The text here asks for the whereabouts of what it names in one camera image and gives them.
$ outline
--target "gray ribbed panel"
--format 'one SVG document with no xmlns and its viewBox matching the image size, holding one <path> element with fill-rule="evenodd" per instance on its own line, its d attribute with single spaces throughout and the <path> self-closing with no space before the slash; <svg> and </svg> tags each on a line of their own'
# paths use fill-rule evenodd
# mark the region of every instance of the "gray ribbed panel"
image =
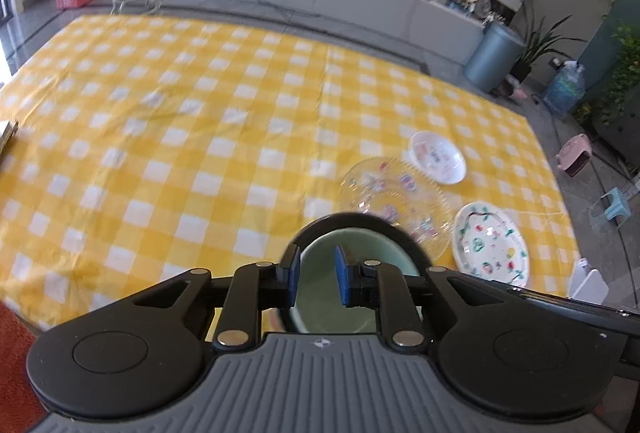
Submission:
<svg viewBox="0 0 640 433">
<path fill-rule="evenodd" d="M 223 355 L 188 397 L 121 424 L 50 415 L 37 433 L 602 433 L 593 416 L 555 425 L 487 417 L 440 384 L 426 359 L 376 336 L 270 334 L 249 353 Z"/>
</svg>

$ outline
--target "blue trash can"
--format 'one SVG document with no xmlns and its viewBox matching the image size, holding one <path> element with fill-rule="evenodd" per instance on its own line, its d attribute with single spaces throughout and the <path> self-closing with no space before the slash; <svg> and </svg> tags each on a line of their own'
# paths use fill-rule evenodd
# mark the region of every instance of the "blue trash can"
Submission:
<svg viewBox="0 0 640 433">
<path fill-rule="evenodd" d="M 522 37 L 501 22 L 493 22 L 463 68 L 465 77 L 480 90 L 497 88 L 524 51 Z"/>
</svg>

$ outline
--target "metal bolt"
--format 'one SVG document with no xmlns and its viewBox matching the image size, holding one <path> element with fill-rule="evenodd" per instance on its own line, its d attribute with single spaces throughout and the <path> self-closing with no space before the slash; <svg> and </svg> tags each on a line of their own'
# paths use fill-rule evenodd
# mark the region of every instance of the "metal bolt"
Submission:
<svg viewBox="0 0 640 433">
<path fill-rule="evenodd" d="M 392 339 L 399 347 L 416 347 L 422 344 L 424 336 L 413 330 L 400 330 L 394 334 Z"/>
<path fill-rule="evenodd" d="M 218 334 L 218 342 L 224 347 L 239 347 L 249 340 L 249 334 L 242 330 L 225 330 Z"/>
</svg>

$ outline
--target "logo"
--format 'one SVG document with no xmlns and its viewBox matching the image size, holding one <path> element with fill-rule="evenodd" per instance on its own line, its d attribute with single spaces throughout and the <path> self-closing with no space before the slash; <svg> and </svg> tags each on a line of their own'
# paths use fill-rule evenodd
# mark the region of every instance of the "logo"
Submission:
<svg viewBox="0 0 640 433">
<path fill-rule="evenodd" d="M 329 339 L 324 339 L 324 337 L 321 337 L 320 339 L 316 339 L 313 344 L 319 349 L 325 349 L 326 347 L 330 347 L 332 345 L 332 342 L 329 341 Z"/>
</svg>

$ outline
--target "decorated plate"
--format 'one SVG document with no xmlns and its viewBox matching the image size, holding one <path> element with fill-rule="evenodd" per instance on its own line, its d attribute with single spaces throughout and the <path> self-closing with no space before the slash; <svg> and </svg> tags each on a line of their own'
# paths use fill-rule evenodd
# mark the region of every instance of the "decorated plate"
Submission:
<svg viewBox="0 0 640 433">
<path fill-rule="evenodd" d="M 460 272 L 524 287 L 529 252 L 513 220 L 488 202 L 473 202 L 453 222 L 453 257 Z"/>
<path fill-rule="evenodd" d="M 434 261 L 449 246 L 451 212 L 440 188 L 409 164 L 376 157 L 354 165 L 340 185 L 340 209 L 401 227 Z"/>
</svg>

